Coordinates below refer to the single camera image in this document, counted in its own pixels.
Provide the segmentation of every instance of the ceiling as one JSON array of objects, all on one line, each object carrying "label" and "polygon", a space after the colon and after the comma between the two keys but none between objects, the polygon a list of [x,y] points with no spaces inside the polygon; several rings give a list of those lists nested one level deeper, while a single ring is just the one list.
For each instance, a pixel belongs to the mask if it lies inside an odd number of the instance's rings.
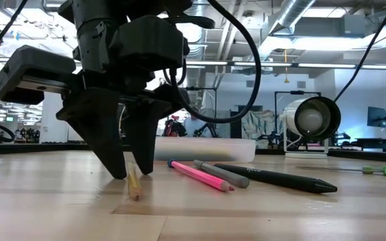
[{"label": "ceiling", "polygon": [[[47,0],[48,9],[56,9],[54,6],[61,4],[61,0]],[[231,0],[220,0],[223,7],[229,9]],[[261,28],[265,17],[272,13],[277,13],[281,6],[282,0],[247,1],[244,12],[249,11],[250,17],[243,17],[241,21],[249,30],[249,33],[260,45]],[[203,6],[203,15],[213,19],[216,22],[215,29],[204,32],[203,40],[198,44],[199,48],[204,49],[201,56],[203,60],[215,60],[217,58],[218,47],[227,21],[222,18],[214,8],[208,5],[207,1],[196,0],[195,4]],[[22,45],[35,46],[37,48],[48,50],[57,54],[71,56],[73,49],[76,47],[76,30],[75,26],[64,18],[60,17],[54,11],[44,11],[42,0],[29,0],[27,7],[21,12],[13,27],[4,37],[4,43],[0,46],[0,61],[9,57],[18,47]],[[317,0],[315,4],[307,10],[304,17],[342,17],[351,13],[372,13],[386,9],[386,0],[373,1],[346,1],[346,0]],[[0,29],[9,21],[13,14],[13,9],[0,9]],[[227,59],[233,57],[248,56],[251,54],[249,46],[245,43],[244,37],[237,32],[233,44],[224,43],[225,48],[229,49]],[[273,51],[270,58],[276,62],[313,62],[313,63],[345,63],[358,62],[362,51],[358,53],[348,53],[344,51],[310,51],[288,49],[285,51]],[[374,50],[368,58],[370,64],[386,64],[386,50]],[[274,68],[274,74],[285,72],[285,68]],[[291,73],[311,74],[317,70],[312,69],[293,69]]]}]

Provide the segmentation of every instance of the screwdriver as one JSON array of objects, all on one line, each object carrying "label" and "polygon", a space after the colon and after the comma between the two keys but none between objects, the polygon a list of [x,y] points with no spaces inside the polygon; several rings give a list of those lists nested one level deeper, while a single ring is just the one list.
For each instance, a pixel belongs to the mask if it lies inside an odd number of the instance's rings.
[{"label": "screwdriver", "polygon": [[371,167],[371,166],[362,166],[361,169],[347,169],[347,168],[338,168],[338,167],[297,167],[300,169],[311,169],[311,170],[323,170],[323,171],[361,171],[363,174],[374,174],[375,172],[380,172],[386,175],[386,166],[382,167]]}]

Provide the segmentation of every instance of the black marker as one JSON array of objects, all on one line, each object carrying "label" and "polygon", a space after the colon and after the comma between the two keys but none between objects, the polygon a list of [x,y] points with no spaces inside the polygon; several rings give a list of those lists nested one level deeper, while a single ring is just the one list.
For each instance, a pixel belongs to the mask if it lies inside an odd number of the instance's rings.
[{"label": "black marker", "polygon": [[300,191],[308,191],[310,193],[329,193],[338,191],[336,186],[333,186],[330,183],[326,183],[320,179],[311,177],[302,177],[298,175],[290,175],[247,167],[237,167],[234,165],[226,164],[214,164],[214,166],[242,175],[255,181],[261,181],[264,183],[288,187]]}]

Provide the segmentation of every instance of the red object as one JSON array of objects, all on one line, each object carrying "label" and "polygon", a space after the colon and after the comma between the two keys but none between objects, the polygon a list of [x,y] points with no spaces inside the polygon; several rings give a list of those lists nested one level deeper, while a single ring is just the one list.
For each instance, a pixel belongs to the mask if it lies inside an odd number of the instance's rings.
[{"label": "red object", "polygon": [[234,191],[235,189],[225,180],[209,175],[205,172],[183,165],[177,161],[169,160],[168,166],[175,168],[180,173],[184,173],[202,183],[215,187],[220,191]]}]

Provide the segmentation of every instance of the wooden surface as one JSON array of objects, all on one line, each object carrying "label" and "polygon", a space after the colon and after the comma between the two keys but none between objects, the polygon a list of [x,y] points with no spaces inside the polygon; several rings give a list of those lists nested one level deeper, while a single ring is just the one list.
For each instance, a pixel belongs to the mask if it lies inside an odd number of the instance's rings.
[{"label": "wooden surface", "polygon": [[0,240],[386,241],[386,177],[295,168],[384,164],[282,156],[243,164],[338,187],[315,195],[255,181],[222,193],[156,162],[135,202],[89,151],[0,155]]}]

